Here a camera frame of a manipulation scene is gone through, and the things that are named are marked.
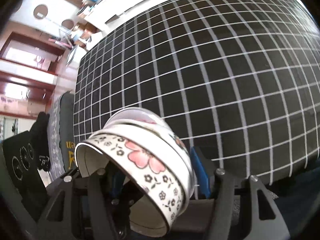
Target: black and white grid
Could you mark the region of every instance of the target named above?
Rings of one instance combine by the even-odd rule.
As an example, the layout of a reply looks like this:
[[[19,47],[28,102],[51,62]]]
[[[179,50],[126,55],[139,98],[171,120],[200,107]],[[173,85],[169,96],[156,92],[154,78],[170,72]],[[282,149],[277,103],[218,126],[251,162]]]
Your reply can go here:
[[[187,147],[271,184],[319,157],[319,62],[319,30],[295,0],[170,0],[83,58],[75,141],[144,107]]]

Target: bolt head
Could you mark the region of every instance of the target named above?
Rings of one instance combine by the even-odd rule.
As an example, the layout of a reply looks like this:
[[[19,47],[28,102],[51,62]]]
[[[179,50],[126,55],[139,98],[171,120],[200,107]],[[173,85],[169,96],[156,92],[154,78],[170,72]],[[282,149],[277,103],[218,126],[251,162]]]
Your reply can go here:
[[[97,174],[100,175],[100,176],[104,175],[105,173],[106,173],[106,171],[103,168],[100,168],[100,169],[97,170]]]
[[[112,205],[118,205],[119,204],[119,200],[117,198],[111,200],[111,204]]]
[[[71,176],[65,176],[64,178],[63,178],[63,181],[64,182],[71,182],[72,181],[72,177]]]
[[[259,180],[257,176],[251,175],[250,177],[254,182],[257,182]]]
[[[216,169],[216,173],[217,173],[218,175],[224,175],[224,174],[226,174],[225,170],[224,170],[224,169],[221,169],[221,168],[217,168],[217,169]]]

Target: black metal bracket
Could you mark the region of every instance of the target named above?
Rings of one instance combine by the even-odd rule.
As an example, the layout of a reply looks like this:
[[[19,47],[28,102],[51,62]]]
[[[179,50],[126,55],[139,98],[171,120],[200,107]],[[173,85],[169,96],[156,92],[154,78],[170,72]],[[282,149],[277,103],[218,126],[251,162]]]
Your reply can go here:
[[[212,210],[205,240],[287,240],[289,230],[270,192],[256,176],[239,179],[216,169],[218,196]],[[240,195],[240,217],[231,226],[235,193]]]
[[[122,190],[125,194],[113,205],[106,191],[106,176],[104,169],[87,178],[82,178],[78,169],[62,175],[38,221],[37,239],[124,239],[130,229],[129,207],[142,193],[128,182]],[[128,201],[128,194],[133,199]]]

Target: black speaker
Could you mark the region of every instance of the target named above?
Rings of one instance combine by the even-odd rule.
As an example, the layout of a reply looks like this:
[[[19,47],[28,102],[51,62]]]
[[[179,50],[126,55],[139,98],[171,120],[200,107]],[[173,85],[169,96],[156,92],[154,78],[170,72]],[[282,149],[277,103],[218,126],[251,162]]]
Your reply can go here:
[[[3,141],[5,165],[11,180],[22,197],[22,204],[37,221],[48,195],[37,170],[37,160],[30,144],[30,133],[25,131]]]

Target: circular hole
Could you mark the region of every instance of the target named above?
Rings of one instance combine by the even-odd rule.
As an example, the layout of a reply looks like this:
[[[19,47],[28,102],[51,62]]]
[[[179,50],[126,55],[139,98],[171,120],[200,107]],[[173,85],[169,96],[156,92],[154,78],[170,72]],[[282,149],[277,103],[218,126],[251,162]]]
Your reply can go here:
[[[25,149],[25,147],[20,148],[20,157],[21,157],[21,161],[24,168],[28,170],[30,168],[30,163],[27,155],[27,150]]]
[[[18,180],[22,180],[22,169],[16,156],[12,158],[12,168]]]
[[[44,4],[38,5],[33,11],[33,16],[38,20],[42,20],[47,15],[48,15],[48,8]]]
[[[15,6],[15,8],[13,9],[13,13],[19,11],[20,7],[22,5],[22,0],[18,2],[18,4]]]
[[[73,20],[64,20],[61,25],[69,30],[73,29],[73,27],[75,26],[75,22]]]
[[[33,160],[33,148],[30,143],[28,143],[28,154],[30,158]]]

